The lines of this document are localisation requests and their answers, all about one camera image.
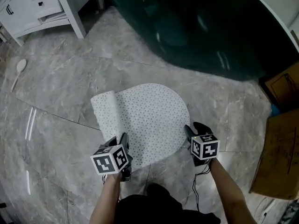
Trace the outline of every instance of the cardboard box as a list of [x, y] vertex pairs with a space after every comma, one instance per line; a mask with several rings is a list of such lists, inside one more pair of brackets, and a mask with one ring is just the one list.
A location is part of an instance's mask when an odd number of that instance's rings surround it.
[[269, 100], [282, 112], [299, 108], [299, 62], [260, 85]]
[[299, 198], [299, 109], [268, 119], [250, 192], [287, 200]]

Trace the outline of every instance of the dark clothing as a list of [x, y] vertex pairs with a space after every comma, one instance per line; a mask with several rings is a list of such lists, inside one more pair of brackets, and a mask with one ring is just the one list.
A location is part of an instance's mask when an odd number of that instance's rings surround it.
[[183, 210], [182, 204], [170, 195], [128, 196], [118, 202], [114, 221], [116, 224], [219, 224], [220, 222], [213, 213], [203, 214]]

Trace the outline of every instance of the person's left arm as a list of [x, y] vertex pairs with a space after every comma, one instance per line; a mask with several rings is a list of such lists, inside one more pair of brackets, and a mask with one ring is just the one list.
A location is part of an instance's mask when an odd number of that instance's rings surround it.
[[93, 210], [90, 224], [113, 224], [120, 195], [121, 173], [108, 175], [102, 193]]

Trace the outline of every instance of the green curved surface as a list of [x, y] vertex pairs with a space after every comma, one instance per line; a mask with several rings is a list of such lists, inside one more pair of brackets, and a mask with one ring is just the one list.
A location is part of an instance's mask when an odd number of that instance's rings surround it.
[[279, 72], [298, 52], [259, 0], [111, 0], [171, 64], [237, 80]]

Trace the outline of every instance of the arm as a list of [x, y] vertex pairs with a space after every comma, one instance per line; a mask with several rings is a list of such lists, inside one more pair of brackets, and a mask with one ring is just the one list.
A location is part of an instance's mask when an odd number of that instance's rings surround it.
[[102, 193], [93, 210], [90, 224], [112, 224], [120, 195], [121, 174], [108, 175]]
[[228, 223], [256, 224], [247, 208], [242, 191], [216, 158], [211, 160], [211, 174]]

